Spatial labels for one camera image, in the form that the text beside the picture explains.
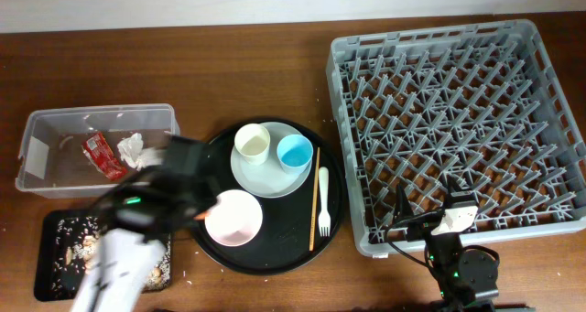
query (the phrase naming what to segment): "gray plastic dish rack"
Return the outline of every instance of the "gray plastic dish rack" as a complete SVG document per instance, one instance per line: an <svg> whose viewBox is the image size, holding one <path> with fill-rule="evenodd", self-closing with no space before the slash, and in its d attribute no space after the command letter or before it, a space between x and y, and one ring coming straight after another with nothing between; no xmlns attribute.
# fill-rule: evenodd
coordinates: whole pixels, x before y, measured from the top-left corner
<svg viewBox="0 0 586 312"><path fill-rule="evenodd" d="M421 213L447 176L480 201L464 244L586 228L586 145L532 22L336 38L326 74L360 253L396 253L397 183Z"/></svg>

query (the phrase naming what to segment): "crumpled white tissue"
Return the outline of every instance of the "crumpled white tissue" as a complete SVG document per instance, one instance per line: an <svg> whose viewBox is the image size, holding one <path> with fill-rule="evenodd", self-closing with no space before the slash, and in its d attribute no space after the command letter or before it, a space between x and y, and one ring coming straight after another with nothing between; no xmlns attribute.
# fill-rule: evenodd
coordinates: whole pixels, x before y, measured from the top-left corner
<svg viewBox="0 0 586 312"><path fill-rule="evenodd" d="M157 150L154 147L143 149L143 145L143 136L139 133L121 140L118 143L120 158L136 170L163 163L162 150Z"/></svg>

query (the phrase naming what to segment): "red snack wrapper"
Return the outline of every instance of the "red snack wrapper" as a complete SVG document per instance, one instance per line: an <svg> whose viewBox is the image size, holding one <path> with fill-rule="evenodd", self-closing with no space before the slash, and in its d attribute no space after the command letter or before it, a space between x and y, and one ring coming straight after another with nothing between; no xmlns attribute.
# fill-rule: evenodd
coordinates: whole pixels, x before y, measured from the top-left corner
<svg viewBox="0 0 586 312"><path fill-rule="evenodd" d="M83 153L110 180L117 180L128 172L114 156L102 133L93 135L81 144Z"/></svg>

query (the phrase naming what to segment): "black tray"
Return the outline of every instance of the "black tray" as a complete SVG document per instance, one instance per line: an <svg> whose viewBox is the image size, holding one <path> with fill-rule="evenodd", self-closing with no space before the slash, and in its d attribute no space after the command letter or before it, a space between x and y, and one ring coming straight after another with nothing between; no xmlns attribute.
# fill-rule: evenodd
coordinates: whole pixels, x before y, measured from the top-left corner
<svg viewBox="0 0 586 312"><path fill-rule="evenodd" d="M82 239L78 235L83 238L84 234L81 234L81 232L83 232L84 228L89 229L87 235L93 234L93 228L89 224L94 224L96 221L88 220L86 215L86 210L54 210L43 220L34 288L37 300L48 302L72 299L77 294L84 275L83 261L78 259L72 261L67 267L67 271L64 271L62 259L64 259L67 247L81 243ZM61 221L64 221L61 226L63 230L59 231ZM67 229L71 229L70 235L65 234L68 232ZM167 280L162 279L157 285L151 284L151 289L145 288L145 293L160 291L170 285L171 239L172 237L169 236L167 242L168 251L165 253L163 261L157 265L162 267L163 264L166 264L168 266L168 274L165 275Z"/></svg>
<svg viewBox="0 0 586 312"><path fill-rule="evenodd" d="M218 178L221 191L243 189L233 176L230 167L230 154L236 132L245 124L281 122L289 124L305 135L313 144L314 154L306 181L293 193L277 199L255 196L263 210L263 224L259 233L249 243L239 247L226 247L215 242L205 229L204 222L191 229L193 238L216 262L245 274L280 274L304 265L319 255L336 235L343 216L343 203L346 200L344 177L336 157L329 146L306 127L277 118L254 119L237 124L210 141L211 160L214 175ZM330 237L321 238L317 224L320 202L316 211L316 231L313 252L309 251L309 228L311 226L311 202L315 178L315 160L320 147L320 167L330 171L328 212L331 216Z"/></svg>

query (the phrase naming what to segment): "white fork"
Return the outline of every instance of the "white fork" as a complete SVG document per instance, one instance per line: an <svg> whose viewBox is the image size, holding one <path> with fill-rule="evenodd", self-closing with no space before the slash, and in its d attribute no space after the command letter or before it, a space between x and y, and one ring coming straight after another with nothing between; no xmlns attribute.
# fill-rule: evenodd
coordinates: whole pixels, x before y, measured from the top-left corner
<svg viewBox="0 0 586 312"><path fill-rule="evenodd" d="M321 210L318 217L318 225L320 226L320 236L330 236L330 214L328 213L328 184L330 181L330 172L328 168L321 167L318 174L320 181L320 201Z"/></svg>

